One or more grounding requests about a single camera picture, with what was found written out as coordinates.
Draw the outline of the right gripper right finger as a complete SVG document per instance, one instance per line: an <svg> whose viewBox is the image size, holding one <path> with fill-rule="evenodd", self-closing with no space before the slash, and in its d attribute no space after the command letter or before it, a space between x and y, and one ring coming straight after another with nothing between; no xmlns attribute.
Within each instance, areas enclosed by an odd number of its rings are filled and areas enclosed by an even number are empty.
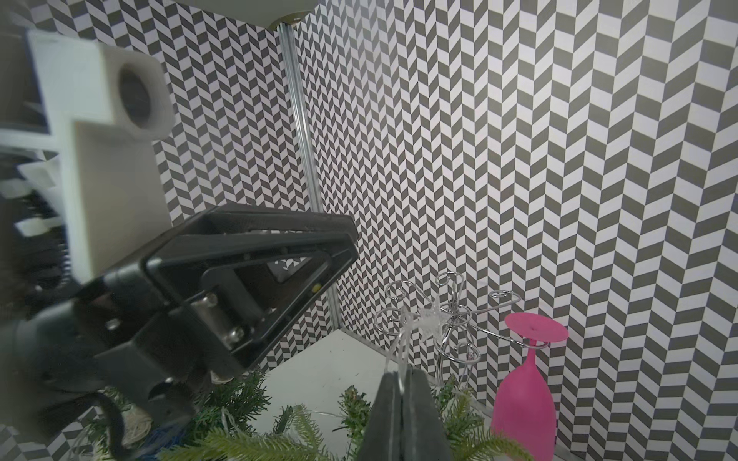
<svg viewBox="0 0 738 461"><path fill-rule="evenodd" d="M402 459L451 460L453 453L427 375L407 371L402 396Z"/></svg>

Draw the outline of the light green fern tree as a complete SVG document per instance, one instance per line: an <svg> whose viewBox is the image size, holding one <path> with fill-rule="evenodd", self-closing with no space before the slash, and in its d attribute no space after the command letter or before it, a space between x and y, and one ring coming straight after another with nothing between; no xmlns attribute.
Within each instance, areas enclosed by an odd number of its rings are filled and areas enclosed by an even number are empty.
<svg viewBox="0 0 738 461"><path fill-rule="evenodd" d="M444 424L454 460L530 460L517 442L493 434L469 395L453 380L430 391ZM134 405L119 392L104 392L123 412ZM357 460L375 400L346 387L334 412L294 403L271 407L266 376L250 372L213 384L195 400L198 412L154 454L139 460Z"/></svg>

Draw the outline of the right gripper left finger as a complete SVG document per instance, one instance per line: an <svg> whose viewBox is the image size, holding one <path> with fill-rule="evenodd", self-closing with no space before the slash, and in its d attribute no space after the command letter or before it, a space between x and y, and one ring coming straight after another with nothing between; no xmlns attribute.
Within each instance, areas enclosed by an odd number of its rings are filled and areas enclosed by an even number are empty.
<svg viewBox="0 0 738 461"><path fill-rule="evenodd" d="M398 461L402 442L402 393L397 372L382 376L365 427L358 461Z"/></svg>

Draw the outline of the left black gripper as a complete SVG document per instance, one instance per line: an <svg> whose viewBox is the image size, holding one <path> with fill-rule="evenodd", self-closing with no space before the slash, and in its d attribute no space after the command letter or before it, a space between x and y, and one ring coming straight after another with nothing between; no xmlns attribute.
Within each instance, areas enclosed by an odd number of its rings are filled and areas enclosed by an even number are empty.
<svg viewBox="0 0 738 461"><path fill-rule="evenodd" d="M46 440L106 387L165 425L189 422L211 376L265 358L359 257L342 214L229 204L138 248L49 305L1 267L1 422Z"/></svg>

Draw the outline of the rattan ball string light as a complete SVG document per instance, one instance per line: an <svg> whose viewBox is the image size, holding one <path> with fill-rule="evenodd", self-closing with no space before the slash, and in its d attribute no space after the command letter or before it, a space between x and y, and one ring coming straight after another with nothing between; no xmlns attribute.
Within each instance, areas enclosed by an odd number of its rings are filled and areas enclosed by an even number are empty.
<svg viewBox="0 0 738 461"><path fill-rule="evenodd" d="M155 426L143 409L131 405L122 412L123 435L121 445L137 456L154 454L171 441L171 428Z"/></svg>

